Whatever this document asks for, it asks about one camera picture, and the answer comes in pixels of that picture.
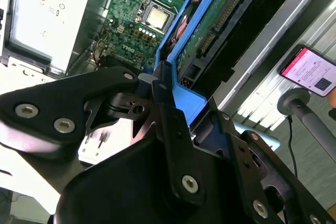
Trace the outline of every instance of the metal screw head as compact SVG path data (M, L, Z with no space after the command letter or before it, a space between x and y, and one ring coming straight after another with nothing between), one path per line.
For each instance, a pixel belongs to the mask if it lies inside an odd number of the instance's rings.
M167 87L165 85L163 85L162 83L160 83L159 86L163 89L167 89Z
M54 122L56 131L60 133L71 133L75 130L75 123L68 118L59 118Z
M33 118L38 114L38 108L29 103L23 103L15 108L15 113L21 118Z
M192 176L184 175L182 185L189 193L195 194L198 191L198 183Z
M129 80L133 80L133 76L131 76L129 73L124 73L124 76Z
M261 203L259 200L253 201L253 208L254 210L264 219L268 218L268 211L263 203Z
M316 216L310 215L309 217L310 217L311 223L313 223L313 224L321 224L321 222L319 221L319 219Z
M251 133L251 137L256 141L259 137L255 133Z
M230 117L227 114L222 114L222 116L225 120L230 120Z

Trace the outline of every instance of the blue drive cage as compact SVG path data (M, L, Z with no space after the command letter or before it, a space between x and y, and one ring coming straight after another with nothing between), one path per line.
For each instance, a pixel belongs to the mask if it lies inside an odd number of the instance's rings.
M169 54L167 61L172 64L172 76L173 76L173 94L176 103L176 107L184 112L188 125L190 125L194 119L198 116L201 110L206 105L206 98L199 95L198 93L182 86L177 79L177 69L176 69L176 59L178 55L183 50L184 46L188 42L189 38L193 34L194 30L197 28L198 24L202 20L203 15L206 13L207 9L210 7L213 0L202 0L191 18L189 24L184 30L181 38L176 43L172 52ZM187 8L191 0L186 0L182 6L179 14L175 18L173 24L166 33L165 38L162 40L158 50L156 51L156 62L155 68L160 62L160 55L164 45L167 43L168 38L174 32L174 29L177 27L177 24Z

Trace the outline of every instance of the green circuit board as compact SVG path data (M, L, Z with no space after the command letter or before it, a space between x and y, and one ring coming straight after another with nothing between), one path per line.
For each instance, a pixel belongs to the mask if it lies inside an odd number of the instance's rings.
M107 54L150 72L156 50L183 0L112 0L99 47Z
M211 27L214 26L214 21L218 18L218 16L225 15L225 13L227 12L227 10L225 10L223 13L220 13L218 11L221 10L222 7L224 7L226 2L227 0L213 0L211 6L202 18L200 24L191 35L189 41L185 45L180 55L177 57L177 72L180 71L180 69L189 59L189 57L196 55L198 51L203 51L203 48L206 49L210 42L215 38L210 30Z

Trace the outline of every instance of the cpu socket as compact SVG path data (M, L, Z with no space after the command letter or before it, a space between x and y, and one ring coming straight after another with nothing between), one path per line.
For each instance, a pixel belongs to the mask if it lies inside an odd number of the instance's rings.
M149 28L165 34L175 17L175 13L169 9L170 7L157 0L142 0L135 22L141 22Z

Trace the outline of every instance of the hand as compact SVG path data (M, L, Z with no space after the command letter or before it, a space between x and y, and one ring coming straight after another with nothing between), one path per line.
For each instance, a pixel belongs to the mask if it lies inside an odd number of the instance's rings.
M329 104L332 108L336 109L336 89L333 89L328 95Z

